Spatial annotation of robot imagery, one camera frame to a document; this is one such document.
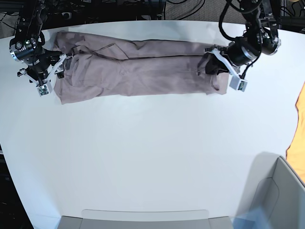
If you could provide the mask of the mauve pink T-shirt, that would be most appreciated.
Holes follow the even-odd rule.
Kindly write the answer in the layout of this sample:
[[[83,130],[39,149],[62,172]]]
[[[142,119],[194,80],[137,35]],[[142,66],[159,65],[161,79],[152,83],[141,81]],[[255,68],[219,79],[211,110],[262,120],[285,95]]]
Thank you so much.
[[[109,95],[225,94],[228,86],[228,73],[205,73],[204,43],[62,31],[54,46],[73,56],[54,87],[63,104]]]

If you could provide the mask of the orange cloth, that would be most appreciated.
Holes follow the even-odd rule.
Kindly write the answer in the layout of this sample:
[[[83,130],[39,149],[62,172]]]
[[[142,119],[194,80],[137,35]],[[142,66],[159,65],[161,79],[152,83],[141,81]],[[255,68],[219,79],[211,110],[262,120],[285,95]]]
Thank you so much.
[[[286,160],[305,182],[305,85],[302,87],[295,106],[298,122],[294,138],[286,151]]]

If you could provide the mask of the blue cloth in bin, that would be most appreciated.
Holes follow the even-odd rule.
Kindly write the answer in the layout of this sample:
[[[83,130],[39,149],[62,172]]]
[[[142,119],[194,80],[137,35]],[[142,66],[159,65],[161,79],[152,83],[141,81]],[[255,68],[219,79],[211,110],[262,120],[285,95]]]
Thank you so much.
[[[270,215],[262,207],[232,218],[234,229],[272,229],[269,223]]]

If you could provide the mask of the grey plastic bin right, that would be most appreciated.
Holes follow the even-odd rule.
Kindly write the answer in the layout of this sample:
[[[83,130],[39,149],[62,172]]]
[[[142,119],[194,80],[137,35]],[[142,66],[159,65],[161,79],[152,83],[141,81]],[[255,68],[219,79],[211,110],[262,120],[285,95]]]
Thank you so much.
[[[305,184],[284,158],[279,157],[272,176],[259,183],[250,210],[257,207],[268,212],[273,229],[305,227]]]

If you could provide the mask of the grey tray bottom edge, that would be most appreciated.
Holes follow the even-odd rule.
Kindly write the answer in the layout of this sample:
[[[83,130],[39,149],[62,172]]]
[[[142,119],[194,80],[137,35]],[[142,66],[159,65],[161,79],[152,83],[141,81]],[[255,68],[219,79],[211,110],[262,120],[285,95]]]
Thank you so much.
[[[62,216],[59,229],[232,229],[228,216],[209,218],[207,210],[128,212],[85,209],[81,217]]]

